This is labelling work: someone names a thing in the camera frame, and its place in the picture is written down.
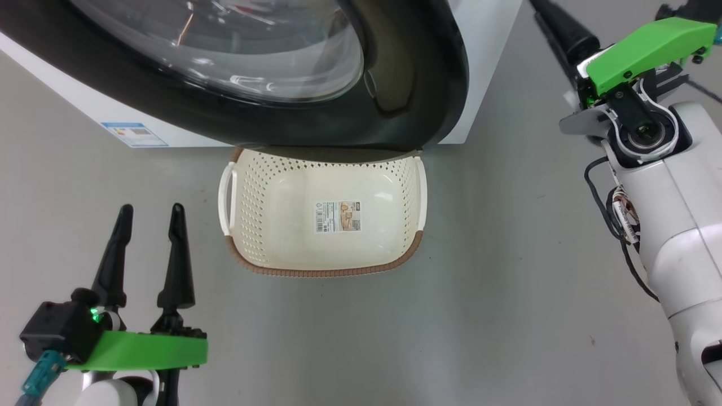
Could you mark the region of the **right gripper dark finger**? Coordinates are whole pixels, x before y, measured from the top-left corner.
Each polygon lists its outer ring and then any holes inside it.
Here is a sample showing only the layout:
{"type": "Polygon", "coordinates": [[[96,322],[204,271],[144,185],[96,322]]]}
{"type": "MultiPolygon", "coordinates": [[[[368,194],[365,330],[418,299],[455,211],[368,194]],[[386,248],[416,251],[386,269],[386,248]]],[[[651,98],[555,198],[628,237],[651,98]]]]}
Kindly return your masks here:
{"type": "Polygon", "coordinates": [[[600,51],[600,42],[580,21],[552,1],[531,1],[534,19],[561,64],[579,64],[600,51]]]}
{"type": "Polygon", "coordinates": [[[581,44],[580,25],[571,15],[535,15],[547,43],[573,88],[578,87],[576,60],[581,44]]]}

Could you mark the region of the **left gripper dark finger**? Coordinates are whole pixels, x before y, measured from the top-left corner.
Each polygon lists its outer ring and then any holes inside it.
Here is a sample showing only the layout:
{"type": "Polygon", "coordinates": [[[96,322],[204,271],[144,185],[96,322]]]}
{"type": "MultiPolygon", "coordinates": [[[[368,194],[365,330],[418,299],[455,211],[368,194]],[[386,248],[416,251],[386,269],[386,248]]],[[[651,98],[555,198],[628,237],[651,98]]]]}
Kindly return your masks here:
{"type": "Polygon", "coordinates": [[[121,206],[92,283],[92,291],[98,295],[99,304],[115,310],[127,304],[124,292],[125,254],[131,240],[133,216],[132,205],[121,206]]]}
{"type": "Polygon", "coordinates": [[[157,306],[165,312],[173,312],[196,304],[186,211],[180,203],[172,207],[168,238],[171,242],[168,269],[157,306]]]}

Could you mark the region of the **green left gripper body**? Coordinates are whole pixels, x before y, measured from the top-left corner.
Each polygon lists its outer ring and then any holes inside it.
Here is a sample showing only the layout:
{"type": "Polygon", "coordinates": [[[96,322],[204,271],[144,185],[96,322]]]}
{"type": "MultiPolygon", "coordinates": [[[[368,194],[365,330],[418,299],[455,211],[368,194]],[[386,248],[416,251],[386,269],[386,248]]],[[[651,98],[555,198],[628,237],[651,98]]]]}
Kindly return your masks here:
{"type": "Polygon", "coordinates": [[[208,362],[208,339],[204,332],[183,329],[179,333],[142,334],[108,330],[116,312],[90,308],[80,313],[74,307],[65,317],[67,368],[91,372],[134,372],[197,368],[208,362]]]}

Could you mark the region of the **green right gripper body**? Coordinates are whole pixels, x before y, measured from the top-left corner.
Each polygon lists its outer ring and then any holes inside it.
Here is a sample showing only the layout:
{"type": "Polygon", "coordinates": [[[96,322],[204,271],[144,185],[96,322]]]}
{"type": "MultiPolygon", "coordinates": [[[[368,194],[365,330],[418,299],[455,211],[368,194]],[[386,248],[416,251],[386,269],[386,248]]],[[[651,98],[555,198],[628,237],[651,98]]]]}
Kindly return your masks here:
{"type": "Polygon", "coordinates": [[[714,45],[719,26],[707,21],[671,16],[638,28],[614,45],[578,64],[576,69],[589,95],[580,95],[581,109],[598,103],[607,92],[644,72],[681,61],[701,50],[705,59],[714,45]]]}

